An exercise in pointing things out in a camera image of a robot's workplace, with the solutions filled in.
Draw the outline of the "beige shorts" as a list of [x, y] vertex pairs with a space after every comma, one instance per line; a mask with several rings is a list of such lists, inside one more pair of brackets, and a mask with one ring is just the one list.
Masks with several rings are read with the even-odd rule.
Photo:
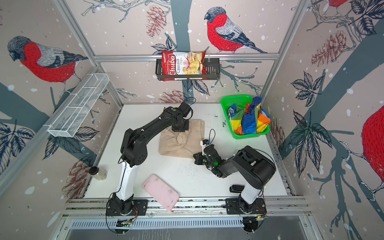
[[201, 141], [205, 137], [205, 122], [189, 120], [189, 129], [174, 132], [169, 127], [161, 132], [159, 154], [162, 156], [193, 159], [194, 154], [202, 152]]

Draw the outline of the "multicoloured shorts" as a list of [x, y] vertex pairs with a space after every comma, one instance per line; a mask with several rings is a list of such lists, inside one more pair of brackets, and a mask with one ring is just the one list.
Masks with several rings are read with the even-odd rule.
[[242, 103], [233, 103], [226, 109], [229, 126], [237, 136], [260, 135], [266, 133], [271, 123], [271, 118], [262, 109], [261, 97], [241, 97]]

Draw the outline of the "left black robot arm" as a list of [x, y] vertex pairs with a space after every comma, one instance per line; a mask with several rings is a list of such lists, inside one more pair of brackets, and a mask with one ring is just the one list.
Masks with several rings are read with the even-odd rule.
[[121, 145], [119, 163], [123, 164], [120, 185], [111, 193], [107, 205], [106, 216], [127, 216], [139, 214], [134, 204], [134, 184], [141, 165], [148, 156], [147, 144], [161, 131], [171, 127], [174, 132], [184, 132], [189, 129], [188, 114], [192, 112], [189, 104], [182, 102], [180, 106], [167, 107], [148, 124], [125, 132]]

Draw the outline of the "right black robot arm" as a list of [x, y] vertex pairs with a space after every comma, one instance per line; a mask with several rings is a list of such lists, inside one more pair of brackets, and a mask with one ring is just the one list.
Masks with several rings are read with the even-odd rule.
[[267, 214], [263, 199], [265, 185], [275, 174], [277, 168], [271, 157], [267, 157], [263, 151], [250, 146], [237, 151], [231, 158], [222, 159], [214, 145], [203, 141], [203, 151], [194, 154], [195, 165], [204, 165], [218, 178], [226, 178], [233, 173], [240, 173], [247, 181], [244, 186], [233, 185], [230, 191], [239, 193], [239, 197], [233, 201], [226, 200], [227, 213], [234, 214]]

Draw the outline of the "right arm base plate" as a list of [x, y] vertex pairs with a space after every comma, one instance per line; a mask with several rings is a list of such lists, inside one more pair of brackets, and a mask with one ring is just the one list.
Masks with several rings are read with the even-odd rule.
[[241, 197], [225, 199], [225, 208], [228, 215], [262, 215], [267, 214], [265, 200], [257, 198], [252, 204], [248, 204]]

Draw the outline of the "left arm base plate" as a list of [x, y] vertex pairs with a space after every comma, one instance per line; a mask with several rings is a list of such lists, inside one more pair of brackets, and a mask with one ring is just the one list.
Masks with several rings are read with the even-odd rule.
[[128, 199], [127, 201], [121, 201], [119, 198], [112, 198], [108, 201], [106, 216], [145, 216], [148, 203], [148, 200]]

